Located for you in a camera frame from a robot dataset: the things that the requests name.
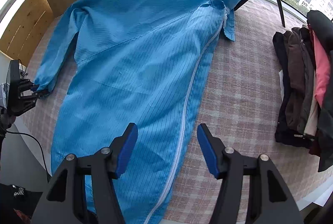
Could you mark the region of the blue striped zip coat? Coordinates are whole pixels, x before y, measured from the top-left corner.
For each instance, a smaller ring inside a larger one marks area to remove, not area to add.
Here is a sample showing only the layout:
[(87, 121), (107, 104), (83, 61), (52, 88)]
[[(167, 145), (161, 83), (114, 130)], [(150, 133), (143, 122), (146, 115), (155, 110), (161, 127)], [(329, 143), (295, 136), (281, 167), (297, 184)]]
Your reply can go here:
[(240, 0), (78, 0), (59, 20), (35, 84), (52, 91), (74, 49), (51, 169), (121, 135), (138, 139), (115, 190), (126, 223), (159, 223), (171, 200), (221, 34), (234, 40)]

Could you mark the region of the black folded garment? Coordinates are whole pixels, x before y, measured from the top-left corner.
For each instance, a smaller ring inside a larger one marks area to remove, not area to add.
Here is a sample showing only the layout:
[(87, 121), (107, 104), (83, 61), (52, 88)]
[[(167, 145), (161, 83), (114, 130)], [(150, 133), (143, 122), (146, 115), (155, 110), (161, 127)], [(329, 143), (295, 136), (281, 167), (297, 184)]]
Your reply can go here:
[(275, 130), (275, 141), (284, 145), (303, 147), (309, 149), (312, 140), (304, 137), (297, 130), (287, 125), (287, 104), (291, 97), (291, 82), (288, 73), (288, 56), (285, 47), (285, 37), (282, 33), (276, 32), (273, 36), (273, 45), (277, 55), (281, 70), (279, 72), (280, 96), (282, 98), (281, 107), (278, 113), (277, 127)]

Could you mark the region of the pine plank panel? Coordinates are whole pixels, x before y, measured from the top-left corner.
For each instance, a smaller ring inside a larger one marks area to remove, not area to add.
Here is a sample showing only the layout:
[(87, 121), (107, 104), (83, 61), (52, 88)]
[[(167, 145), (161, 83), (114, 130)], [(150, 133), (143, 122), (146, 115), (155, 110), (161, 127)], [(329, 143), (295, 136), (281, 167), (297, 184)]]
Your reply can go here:
[(47, 0), (25, 0), (1, 36), (1, 51), (27, 66), (53, 20)]

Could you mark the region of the pink plaid table cloth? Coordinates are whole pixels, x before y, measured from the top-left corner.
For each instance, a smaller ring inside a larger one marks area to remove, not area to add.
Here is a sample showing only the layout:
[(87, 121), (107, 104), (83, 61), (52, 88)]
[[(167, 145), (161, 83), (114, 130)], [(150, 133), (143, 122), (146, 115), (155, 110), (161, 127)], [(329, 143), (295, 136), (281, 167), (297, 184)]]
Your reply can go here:
[[(271, 1), (250, 0), (236, 11), (235, 42), (222, 39), (215, 49), (196, 124), (206, 123), (214, 136), (241, 154), (267, 154), (303, 210), (332, 187), (332, 167), (318, 173), (319, 158), (308, 149), (275, 142), (282, 102), (280, 64), (272, 43), (276, 31), (285, 28)], [(75, 70), (69, 59), (54, 92), (21, 117), (41, 143), (48, 170), (56, 119)], [(208, 171), (195, 130), (163, 221), (208, 223), (220, 185)]]

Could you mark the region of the pink folded garment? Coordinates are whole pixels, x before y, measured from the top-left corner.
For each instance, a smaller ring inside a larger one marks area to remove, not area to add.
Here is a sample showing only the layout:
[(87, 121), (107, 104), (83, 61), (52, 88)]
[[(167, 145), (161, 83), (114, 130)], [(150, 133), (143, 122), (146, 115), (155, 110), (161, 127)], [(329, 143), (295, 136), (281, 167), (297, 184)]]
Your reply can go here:
[(318, 102), (319, 106), (322, 107), (324, 95), (327, 90), (328, 82), (330, 79), (330, 60), (323, 46), (321, 45), (317, 35), (315, 34), (313, 29), (310, 29), (312, 38), (313, 38), (313, 46), (314, 46), (314, 56), (316, 63), (316, 82), (314, 88), (314, 97)]

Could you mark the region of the brown folded garment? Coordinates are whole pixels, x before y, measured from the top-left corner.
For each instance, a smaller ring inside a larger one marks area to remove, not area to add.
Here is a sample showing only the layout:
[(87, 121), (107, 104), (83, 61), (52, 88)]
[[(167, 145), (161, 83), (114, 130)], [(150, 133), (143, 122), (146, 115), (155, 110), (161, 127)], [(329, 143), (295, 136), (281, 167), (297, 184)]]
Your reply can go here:
[(290, 97), (286, 105), (287, 126), (304, 134), (308, 122), (314, 85), (314, 51), (310, 31), (292, 28), (284, 34)]

